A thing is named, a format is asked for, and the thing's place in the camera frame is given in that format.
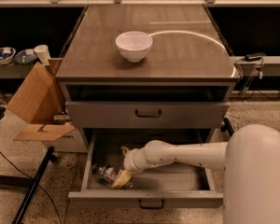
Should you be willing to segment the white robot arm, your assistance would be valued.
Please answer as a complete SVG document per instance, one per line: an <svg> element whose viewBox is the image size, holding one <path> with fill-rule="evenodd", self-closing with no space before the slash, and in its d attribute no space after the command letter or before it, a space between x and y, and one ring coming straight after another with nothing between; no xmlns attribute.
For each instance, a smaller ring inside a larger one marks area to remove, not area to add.
<svg viewBox="0 0 280 224"><path fill-rule="evenodd" d="M122 151L124 169L115 188L133 174L174 162L222 170L223 224L280 224L280 132L273 128L252 124L227 142L171 145L153 140Z"/></svg>

